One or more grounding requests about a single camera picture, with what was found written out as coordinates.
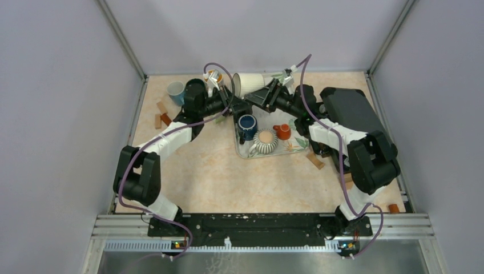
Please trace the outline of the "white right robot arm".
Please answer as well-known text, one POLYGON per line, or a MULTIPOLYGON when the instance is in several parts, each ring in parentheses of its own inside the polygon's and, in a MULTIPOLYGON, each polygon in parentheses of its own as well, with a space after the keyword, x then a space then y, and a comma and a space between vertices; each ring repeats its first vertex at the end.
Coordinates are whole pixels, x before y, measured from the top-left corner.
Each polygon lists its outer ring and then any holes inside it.
POLYGON ((343 190, 345 201, 337 207, 341 216, 334 226, 338 233, 350 235, 380 190, 400 174, 398 150, 362 90, 326 87, 320 97, 317 103, 312 86, 306 84, 290 94, 274 79, 243 99, 266 112, 294 116, 301 136, 336 152, 341 178, 344 164, 349 164, 354 186, 343 190))

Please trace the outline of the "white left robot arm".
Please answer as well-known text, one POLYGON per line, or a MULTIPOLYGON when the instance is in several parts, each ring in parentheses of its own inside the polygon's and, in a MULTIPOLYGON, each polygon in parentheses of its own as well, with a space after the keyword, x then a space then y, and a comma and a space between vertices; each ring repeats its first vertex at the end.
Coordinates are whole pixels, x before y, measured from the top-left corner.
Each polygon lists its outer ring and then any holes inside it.
POLYGON ((252 112, 249 102, 233 96, 226 87, 212 96, 201 79, 191 79, 183 87, 184 104, 170 125, 150 141, 121 150, 113 183, 120 198, 163 218, 161 228, 170 236, 183 229, 182 210, 161 192, 162 162, 200 134, 204 118, 219 113, 238 118, 252 112))

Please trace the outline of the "dark green mug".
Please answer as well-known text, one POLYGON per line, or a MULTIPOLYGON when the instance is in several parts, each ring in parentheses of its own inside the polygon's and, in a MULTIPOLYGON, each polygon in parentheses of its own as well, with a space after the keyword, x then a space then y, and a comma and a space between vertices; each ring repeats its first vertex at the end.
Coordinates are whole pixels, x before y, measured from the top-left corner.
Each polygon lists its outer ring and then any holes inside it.
POLYGON ((203 91, 206 91, 206 84, 205 81, 199 78, 193 78, 190 79, 186 84, 185 84, 185 89, 188 91, 191 88, 198 88, 203 91))

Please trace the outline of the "grey striped mug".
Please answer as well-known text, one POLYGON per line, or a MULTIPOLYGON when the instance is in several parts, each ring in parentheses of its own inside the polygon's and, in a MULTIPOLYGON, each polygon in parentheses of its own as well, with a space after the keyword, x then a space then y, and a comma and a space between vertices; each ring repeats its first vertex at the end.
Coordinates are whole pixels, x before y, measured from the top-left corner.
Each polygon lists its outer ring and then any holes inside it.
POLYGON ((268 155, 277 148, 278 144, 279 139, 273 130, 267 128, 258 130, 253 137, 253 144, 249 148, 248 156, 268 155))

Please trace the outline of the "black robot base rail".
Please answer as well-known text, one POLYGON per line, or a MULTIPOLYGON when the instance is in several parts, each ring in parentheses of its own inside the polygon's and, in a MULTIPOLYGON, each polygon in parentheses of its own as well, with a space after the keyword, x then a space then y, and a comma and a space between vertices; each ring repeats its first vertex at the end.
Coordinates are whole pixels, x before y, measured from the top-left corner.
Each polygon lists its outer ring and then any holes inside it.
POLYGON ((149 237, 173 237, 193 247, 215 247, 229 239, 234 247, 316 247, 336 237, 372 236, 367 216, 347 221, 333 213, 191 213, 176 226, 152 218, 149 237))

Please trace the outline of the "light blue dotted mug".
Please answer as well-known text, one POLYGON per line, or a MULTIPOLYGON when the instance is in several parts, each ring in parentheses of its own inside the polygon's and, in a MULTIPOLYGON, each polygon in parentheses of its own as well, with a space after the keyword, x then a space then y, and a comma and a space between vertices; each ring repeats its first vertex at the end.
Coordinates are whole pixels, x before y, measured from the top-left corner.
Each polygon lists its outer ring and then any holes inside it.
POLYGON ((184 92, 185 85, 182 82, 172 82, 167 86, 167 93, 177 106, 184 104, 184 92))

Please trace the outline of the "white ribbed mug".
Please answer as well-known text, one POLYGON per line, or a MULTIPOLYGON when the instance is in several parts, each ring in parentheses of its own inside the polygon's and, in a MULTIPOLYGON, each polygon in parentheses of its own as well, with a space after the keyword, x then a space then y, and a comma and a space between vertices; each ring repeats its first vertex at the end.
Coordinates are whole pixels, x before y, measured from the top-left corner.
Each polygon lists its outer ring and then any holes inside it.
POLYGON ((272 79, 270 75, 266 74, 235 73, 233 76, 235 95, 238 98, 243 98, 246 94, 265 87, 272 79))

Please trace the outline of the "light green mug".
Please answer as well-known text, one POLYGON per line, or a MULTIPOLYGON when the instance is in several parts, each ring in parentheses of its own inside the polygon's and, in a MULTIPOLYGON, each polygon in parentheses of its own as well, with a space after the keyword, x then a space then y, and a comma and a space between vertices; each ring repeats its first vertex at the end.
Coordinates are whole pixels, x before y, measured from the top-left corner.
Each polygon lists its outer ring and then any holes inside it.
POLYGON ((220 123, 224 122, 225 120, 226 120, 226 117, 220 116, 220 117, 215 119, 215 123, 220 124, 220 123))

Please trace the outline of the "small orange cup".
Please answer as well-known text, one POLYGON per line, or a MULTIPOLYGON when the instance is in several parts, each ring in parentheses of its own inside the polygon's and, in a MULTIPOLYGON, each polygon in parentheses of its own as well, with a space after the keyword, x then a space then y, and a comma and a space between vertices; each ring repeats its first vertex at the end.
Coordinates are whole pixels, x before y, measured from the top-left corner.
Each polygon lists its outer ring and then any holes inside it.
POLYGON ((291 128, 288 124, 274 125, 273 130, 280 140, 288 140, 291 138, 291 128))

